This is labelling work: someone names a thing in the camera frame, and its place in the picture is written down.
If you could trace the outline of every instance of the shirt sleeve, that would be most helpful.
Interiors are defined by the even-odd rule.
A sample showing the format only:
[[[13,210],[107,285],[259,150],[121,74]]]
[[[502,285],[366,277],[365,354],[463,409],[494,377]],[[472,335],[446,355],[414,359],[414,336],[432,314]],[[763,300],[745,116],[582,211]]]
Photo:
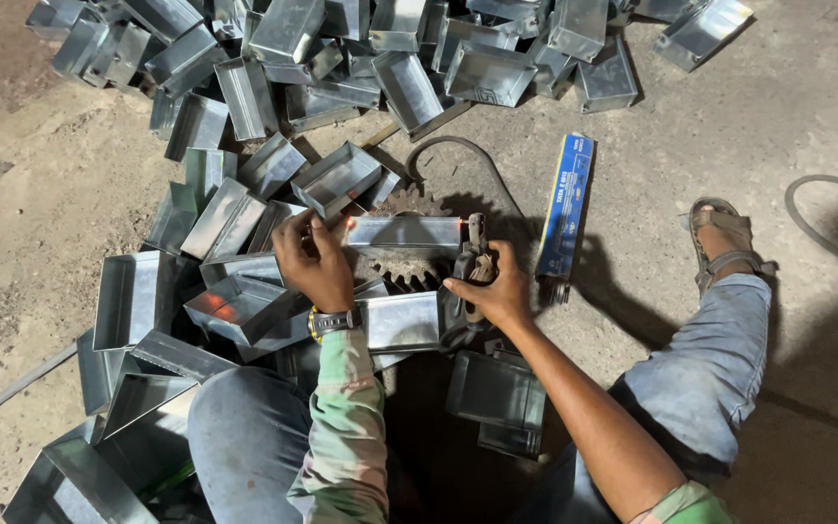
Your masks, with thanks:
[[[739,522],[723,501],[702,484],[690,481],[671,492],[629,524],[733,524]]]
[[[319,386],[309,400],[309,452],[287,499],[305,523],[387,522],[384,388],[361,329],[322,338]]]

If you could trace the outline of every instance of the black cable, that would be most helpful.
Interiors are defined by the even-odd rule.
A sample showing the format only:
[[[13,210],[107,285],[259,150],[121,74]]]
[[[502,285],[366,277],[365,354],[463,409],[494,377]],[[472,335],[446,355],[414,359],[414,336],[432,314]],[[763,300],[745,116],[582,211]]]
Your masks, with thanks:
[[[833,256],[838,258],[838,246],[827,240],[820,233],[817,233],[815,229],[811,228],[807,221],[805,221],[801,216],[801,213],[797,210],[797,206],[794,205],[794,192],[797,191],[798,187],[808,182],[829,182],[831,184],[838,185],[838,176],[832,176],[829,174],[810,174],[808,176],[798,178],[788,185],[788,189],[784,192],[784,207],[788,209],[790,219],[797,224],[797,227],[800,228],[801,231],[810,237],[810,240],[817,244],[821,244],[823,249],[829,251]]]
[[[490,176],[494,179],[496,188],[499,189],[500,194],[503,195],[503,199],[506,201],[506,203],[509,204],[509,207],[513,211],[513,214],[515,214],[522,221],[523,231],[525,231],[526,236],[529,237],[529,239],[531,239],[532,231],[529,227],[529,221],[526,219],[526,215],[522,214],[522,210],[516,203],[516,199],[509,194],[509,189],[506,188],[506,183],[503,181],[503,177],[500,176],[500,172],[497,171],[494,160],[491,159],[490,155],[488,155],[486,151],[481,149],[480,146],[474,144],[467,138],[461,138],[460,136],[445,135],[426,140],[424,143],[420,144],[419,146],[416,146],[416,148],[413,149],[413,152],[410,153],[410,156],[406,158],[406,174],[411,179],[413,179],[414,182],[420,182],[424,180],[419,175],[419,173],[416,173],[416,159],[419,158],[419,153],[422,153],[423,151],[425,151],[425,149],[428,149],[430,146],[435,146],[436,144],[441,144],[442,142],[453,142],[455,144],[460,144],[470,149],[478,157],[481,158],[481,160],[483,161],[483,165],[487,168],[487,171],[490,172]]]

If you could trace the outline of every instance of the person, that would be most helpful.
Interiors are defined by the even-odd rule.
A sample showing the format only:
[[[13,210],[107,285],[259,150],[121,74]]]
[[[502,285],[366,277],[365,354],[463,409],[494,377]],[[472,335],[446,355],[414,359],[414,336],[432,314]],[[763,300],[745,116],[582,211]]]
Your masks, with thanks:
[[[731,522],[705,485],[728,476],[736,433],[762,380],[771,291],[751,252],[749,219],[718,198],[691,210],[700,310],[662,351],[609,391],[537,327],[529,280],[509,243],[491,241],[499,276],[448,279],[519,349],[572,437],[514,522]],[[309,231],[318,257],[304,249]],[[355,307],[351,270],[312,210],[274,230],[285,279],[319,311]],[[384,392],[364,333],[323,336],[319,385],[306,397],[270,371],[239,367],[206,382],[188,436],[220,524],[387,522]]]

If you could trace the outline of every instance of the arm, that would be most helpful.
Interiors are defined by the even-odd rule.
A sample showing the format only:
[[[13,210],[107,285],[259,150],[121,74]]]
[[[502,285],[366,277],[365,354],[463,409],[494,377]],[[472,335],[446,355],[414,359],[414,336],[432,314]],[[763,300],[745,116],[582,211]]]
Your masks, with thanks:
[[[307,229],[318,258],[303,249]],[[291,217],[274,230],[273,238],[281,274],[320,311],[355,307],[351,269],[314,210]],[[363,330],[323,337],[319,386],[309,401],[309,452],[287,493],[305,522],[387,522],[383,403],[384,390],[373,376]]]
[[[489,286],[447,279],[453,293],[481,308],[513,341],[541,380],[584,458],[603,499],[624,522],[655,506],[687,482],[674,461],[597,382],[535,326],[529,277],[510,243],[490,242],[500,274]]]

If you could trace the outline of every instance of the hand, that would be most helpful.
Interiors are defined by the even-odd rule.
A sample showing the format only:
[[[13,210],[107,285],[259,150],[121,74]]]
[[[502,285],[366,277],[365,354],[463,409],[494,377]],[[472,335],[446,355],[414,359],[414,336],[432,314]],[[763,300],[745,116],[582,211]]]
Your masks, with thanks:
[[[445,279],[445,287],[477,306],[487,320],[507,330],[534,326],[529,308],[529,275],[516,265],[513,244],[506,241],[488,243],[500,256],[496,259],[499,275],[494,283],[479,287],[457,279]]]
[[[306,228],[319,250],[313,258],[303,250]],[[280,274],[290,281],[323,313],[341,313],[355,308],[355,285],[351,268],[335,242],[332,233],[316,214],[316,210],[291,216],[272,233]]]

